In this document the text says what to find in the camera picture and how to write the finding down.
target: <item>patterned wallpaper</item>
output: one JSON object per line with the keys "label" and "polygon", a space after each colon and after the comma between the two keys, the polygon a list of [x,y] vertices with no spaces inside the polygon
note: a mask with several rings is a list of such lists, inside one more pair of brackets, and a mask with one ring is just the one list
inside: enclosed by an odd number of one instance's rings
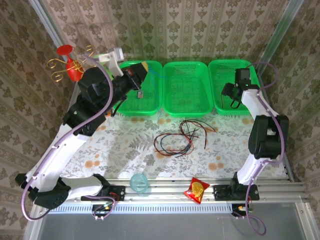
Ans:
{"label": "patterned wallpaper", "polygon": [[[320,226],[320,0],[304,1],[271,63],[280,79],[268,94],[290,119],[288,158]],[[266,68],[262,77],[273,75]]]}
{"label": "patterned wallpaper", "polygon": [[42,0],[66,43],[126,59],[260,59],[288,0]]}
{"label": "patterned wallpaper", "polygon": [[0,239],[22,239],[14,179],[40,159],[69,105],[73,84],[53,82],[46,67],[55,50],[28,1],[0,0]]}

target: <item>snack bag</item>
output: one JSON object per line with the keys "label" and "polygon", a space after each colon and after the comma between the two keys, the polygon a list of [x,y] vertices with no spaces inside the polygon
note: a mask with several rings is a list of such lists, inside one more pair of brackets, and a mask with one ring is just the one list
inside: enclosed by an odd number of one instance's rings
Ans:
{"label": "snack bag", "polygon": [[188,198],[192,199],[196,203],[200,204],[205,190],[210,186],[210,184],[200,181],[195,177],[192,178],[190,187],[184,192]]}

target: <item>green mesh basket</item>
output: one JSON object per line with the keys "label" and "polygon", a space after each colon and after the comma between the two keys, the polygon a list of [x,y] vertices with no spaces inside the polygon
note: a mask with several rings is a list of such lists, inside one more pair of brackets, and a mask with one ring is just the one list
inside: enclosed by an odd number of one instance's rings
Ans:
{"label": "green mesh basket", "polygon": [[208,67],[173,61],[163,67],[163,107],[173,117],[200,118],[214,107]]}
{"label": "green mesh basket", "polygon": [[[242,59],[221,59],[213,60],[209,63],[209,74],[211,79],[211,87],[213,93],[213,101],[216,111],[220,115],[250,115],[249,110],[243,104],[239,108],[232,109],[232,99],[228,96],[222,96],[221,92],[226,83],[235,83],[236,69],[245,68],[251,63]],[[260,83],[254,66],[250,68],[251,83],[260,87]]]}
{"label": "green mesh basket", "polygon": [[[126,61],[120,68],[126,68],[143,61]],[[158,61],[147,60],[149,72],[141,85],[142,98],[138,98],[138,91],[131,90],[119,107],[118,112],[126,116],[151,116],[157,113],[163,102],[162,65]]]}

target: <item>red and black wire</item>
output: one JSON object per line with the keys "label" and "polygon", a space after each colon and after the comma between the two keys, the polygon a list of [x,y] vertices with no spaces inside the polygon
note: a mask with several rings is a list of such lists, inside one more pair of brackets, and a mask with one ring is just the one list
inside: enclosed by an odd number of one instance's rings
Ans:
{"label": "red and black wire", "polygon": [[[190,130],[188,124],[193,124],[198,128],[197,129],[194,128],[193,130]],[[199,129],[203,129],[205,132],[204,149],[206,149],[208,128],[204,127],[204,125],[209,126],[212,132],[215,132],[215,133],[217,132],[212,126],[210,126],[204,121],[200,121],[196,119],[184,120],[180,123],[180,126],[179,126],[181,133],[162,133],[154,139],[153,145],[154,145],[155,151],[167,157],[176,156],[176,158],[178,158],[184,155],[189,155],[194,150],[194,144],[193,144],[194,138],[199,138],[198,136],[196,136],[196,131],[198,131]],[[182,149],[165,149],[163,147],[163,140],[169,136],[183,136],[187,140],[187,145]]]}

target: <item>white plastic part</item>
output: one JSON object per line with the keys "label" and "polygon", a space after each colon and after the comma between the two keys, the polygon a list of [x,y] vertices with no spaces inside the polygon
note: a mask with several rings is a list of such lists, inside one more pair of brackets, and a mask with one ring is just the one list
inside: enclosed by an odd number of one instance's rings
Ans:
{"label": "white plastic part", "polygon": [[[67,124],[60,126],[56,137],[45,151],[43,157],[26,174],[27,182],[29,182],[30,178],[33,177],[33,174],[37,170],[39,164],[43,161],[44,156],[46,156],[54,144],[70,130],[71,127]],[[88,136],[78,134],[77,136],[72,135],[70,138],[64,140],[59,148],[52,154],[41,172],[38,173],[36,180],[33,181],[31,187],[37,188],[39,192],[47,192],[54,189],[63,169],[66,167],[75,152],[88,140],[88,138]]]}
{"label": "white plastic part", "polygon": [[[262,94],[260,97],[262,98],[265,105],[268,107],[269,111],[267,111],[261,102],[258,100],[257,96],[257,89],[249,89],[243,91],[241,102],[248,108],[250,114],[252,115],[253,119],[256,119],[256,116],[265,115],[270,116],[272,113],[274,116],[279,115],[276,111],[274,111],[266,100],[263,98]],[[265,168],[266,165],[263,165],[261,170],[256,173],[257,168],[263,163],[265,160],[270,160],[270,158],[259,158],[255,159],[253,154],[249,154],[248,158],[246,159],[242,168],[237,172],[237,178],[240,184],[249,185],[250,180],[253,178],[254,175],[258,176],[261,171]]]}
{"label": "white plastic part", "polygon": [[117,56],[116,53],[114,51],[109,52],[109,53],[105,53],[105,54],[100,54],[98,56],[99,62],[102,64],[106,64],[107,68],[110,70],[110,72],[112,73],[112,75],[114,77],[116,76],[123,76],[124,73],[121,71],[119,65],[118,65],[118,61],[117,61]]}
{"label": "white plastic part", "polygon": [[97,195],[101,188],[102,183],[95,177],[85,177],[85,178],[62,178],[62,181],[69,187],[69,195],[66,200],[80,198],[82,196],[95,196]]}

